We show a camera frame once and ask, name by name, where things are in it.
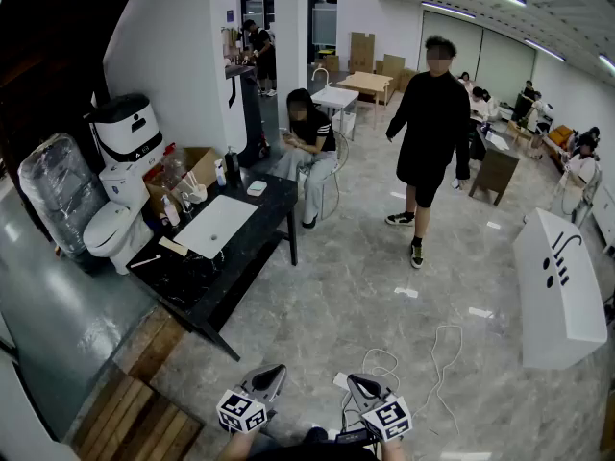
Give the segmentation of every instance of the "ceiling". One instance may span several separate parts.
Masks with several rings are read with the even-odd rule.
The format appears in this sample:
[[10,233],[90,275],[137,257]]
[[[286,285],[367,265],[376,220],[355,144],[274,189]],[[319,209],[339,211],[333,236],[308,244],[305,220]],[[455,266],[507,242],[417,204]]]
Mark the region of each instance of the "ceiling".
[[472,13],[474,23],[506,36],[531,39],[615,86],[615,76],[598,58],[604,53],[615,60],[615,0],[526,0],[524,8],[505,0],[425,1]]

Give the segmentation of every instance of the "toilet seat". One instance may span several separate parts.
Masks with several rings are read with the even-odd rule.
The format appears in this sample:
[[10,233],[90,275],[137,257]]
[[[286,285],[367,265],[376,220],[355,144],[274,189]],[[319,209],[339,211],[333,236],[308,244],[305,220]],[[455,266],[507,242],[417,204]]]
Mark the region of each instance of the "toilet seat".
[[89,249],[100,248],[118,232],[125,232],[133,222],[127,206],[107,202],[87,224],[84,242]]

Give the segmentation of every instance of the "sink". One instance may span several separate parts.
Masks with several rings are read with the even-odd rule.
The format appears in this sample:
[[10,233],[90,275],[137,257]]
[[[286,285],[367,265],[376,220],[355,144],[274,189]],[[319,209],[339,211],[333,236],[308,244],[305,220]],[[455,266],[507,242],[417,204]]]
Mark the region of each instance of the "sink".
[[214,259],[257,208],[219,195],[173,240],[198,255]]
[[537,208],[513,250],[521,289],[524,366],[567,369],[605,343],[600,287],[577,226]]

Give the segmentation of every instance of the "toilet tank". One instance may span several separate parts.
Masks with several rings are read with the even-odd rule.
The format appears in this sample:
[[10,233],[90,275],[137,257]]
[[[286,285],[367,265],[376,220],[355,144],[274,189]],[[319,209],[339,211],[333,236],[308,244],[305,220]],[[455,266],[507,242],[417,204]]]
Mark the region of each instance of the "toilet tank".
[[107,166],[98,176],[109,199],[122,206],[141,207],[149,198],[145,182],[134,162]]

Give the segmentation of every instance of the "toilet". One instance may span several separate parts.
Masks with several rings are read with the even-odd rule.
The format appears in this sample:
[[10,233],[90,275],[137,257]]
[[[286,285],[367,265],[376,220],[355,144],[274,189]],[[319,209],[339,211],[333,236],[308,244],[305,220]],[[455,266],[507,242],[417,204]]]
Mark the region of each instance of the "toilet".
[[110,201],[87,224],[84,242],[92,255],[109,258],[118,274],[127,275],[128,262],[153,237],[141,215],[150,195],[133,162],[107,166],[99,178]]

